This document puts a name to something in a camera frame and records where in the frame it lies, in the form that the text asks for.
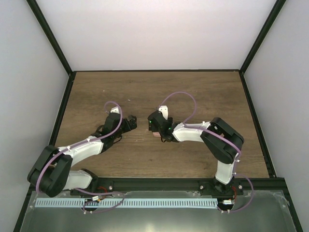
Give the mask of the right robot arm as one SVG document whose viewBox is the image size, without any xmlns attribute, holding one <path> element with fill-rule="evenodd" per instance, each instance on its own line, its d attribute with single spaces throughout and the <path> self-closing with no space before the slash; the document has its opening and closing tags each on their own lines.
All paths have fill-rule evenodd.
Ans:
<svg viewBox="0 0 309 232">
<path fill-rule="evenodd" d="M 217 159 L 217 170 L 213 180 L 216 192 L 225 195 L 232 189 L 235 164 L 239 162 L 244 138 L 223 119 L 215 117 L 210 122 L 186 124 L 173 122 L 160 111 L 148 116 L 149 130 L 157 134 L 162 142 L 200 142 Z"/>
</svg>

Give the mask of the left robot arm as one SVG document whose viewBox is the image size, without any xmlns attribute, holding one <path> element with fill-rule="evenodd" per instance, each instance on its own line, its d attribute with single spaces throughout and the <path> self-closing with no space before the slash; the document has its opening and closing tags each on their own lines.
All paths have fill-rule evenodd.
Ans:
<svg viewBox="0 0 309 232">
<path fill-rule="evenodd" d="M 98 191 L 98 176 L 87 169 L 71 170 L 75 164 L 99 155 L 122 139 L 126 132 L 137 128 L 137 117 L 121 118 L 119 113 L 109 113 L 105 123 L 86 139 L 69 146 L 46 146 L 31 168 L 27 180 L 36 190 L 49 197 L 69 189 L 80 189 L 87 195 Z"/>
</svg>

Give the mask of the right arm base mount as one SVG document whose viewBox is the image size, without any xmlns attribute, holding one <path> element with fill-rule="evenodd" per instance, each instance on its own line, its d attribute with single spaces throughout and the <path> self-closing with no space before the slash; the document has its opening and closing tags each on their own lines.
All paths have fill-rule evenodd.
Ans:
<svg viewBox="0 0 309 232">
<path fill-rule="evenodd" d="M 226 185 L 215 178 L 202 179 L 198 185 L 202 194 L 212 197 L 231 197 L 235 192 L 237 196 L 243 195 L 243 190 L 239 189 L 239 181 L 236 181 L 234 177 Z"/>
</svg>

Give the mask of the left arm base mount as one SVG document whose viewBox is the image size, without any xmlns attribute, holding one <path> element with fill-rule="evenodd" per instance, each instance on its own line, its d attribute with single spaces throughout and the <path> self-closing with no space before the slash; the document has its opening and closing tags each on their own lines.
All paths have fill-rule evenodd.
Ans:
<svg viewBox="0 0 309 232">
<path fill-rule="evenodd" d="M 110 178 L 94 178 L 91 182 L 90 185 L 81 190 L 90 192 L 90 193 L 105 193 L 105 192 L 111 192 L 113 190 L 113 180 Z"/>
</svg>

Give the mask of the pink glasses case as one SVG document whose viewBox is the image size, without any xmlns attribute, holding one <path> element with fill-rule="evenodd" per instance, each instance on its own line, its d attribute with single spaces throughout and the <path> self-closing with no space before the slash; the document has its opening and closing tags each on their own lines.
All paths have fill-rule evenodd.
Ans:
<svg viewBox="0 0 309 232">
<path fill-rule="evenodd" d="M 160 138 L 160 137 L 161 137 L 161 135 L 160 135 L 160 133 L 159 133 L 159 132 L 153 132 L 153 136 L 154 136 L 154 137 L 158 137 L 158 138 Z"/>
</svg>

